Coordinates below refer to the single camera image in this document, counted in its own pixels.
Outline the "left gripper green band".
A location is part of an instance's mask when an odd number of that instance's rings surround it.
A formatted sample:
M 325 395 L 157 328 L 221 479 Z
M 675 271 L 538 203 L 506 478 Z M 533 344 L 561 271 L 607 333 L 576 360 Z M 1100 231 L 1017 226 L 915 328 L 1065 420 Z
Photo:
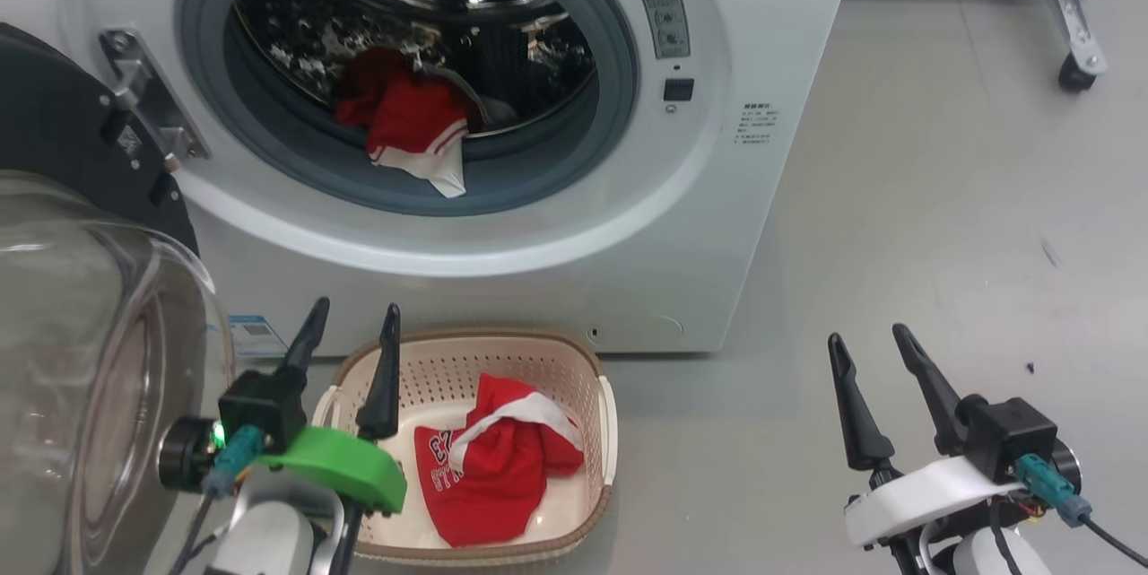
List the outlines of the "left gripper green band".
M 274 376 L 304 379 L 321 343 L 331 312 L 331 300 L 315 301 L 298 334 L 292 339 Z M 369 395 L 356 415 L 358 437 L 348 432 L 308 425 L 279 454 L 261 456 L 261 465 L 284 468 L 311 484 L 323 485 L 355 502 L 360 508 L 385 515 L 402 513 L 408 480 L 398 463 L 372 443 L 390 440 L 400 428 L 401 310 L 391 302 L 378 334 L 378 362 Z

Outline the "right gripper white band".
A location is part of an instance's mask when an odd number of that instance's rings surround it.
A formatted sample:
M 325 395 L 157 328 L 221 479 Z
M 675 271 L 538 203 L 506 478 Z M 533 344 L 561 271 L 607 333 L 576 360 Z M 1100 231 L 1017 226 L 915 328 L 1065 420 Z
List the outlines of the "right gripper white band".
M 926 402 L 934 424 L 936 452 L 962 454 L 968 432 L 957 417 L 960 397 L 905 323 L 894 323 L 892 334 L 906 370 L 918 381 Z M 846 464 L 852 471 L 891 469 L 894 446 L 879 432 L 858 387 L 858 368 L 848 347 L 838 333 L 829 336 L 827 345 Z M 1013 477 L 996 484 L 965 457 L 947 457 L 850 502 L 844 508 L 846 534 L 853 546 L 862 547 L 1025 489 Z

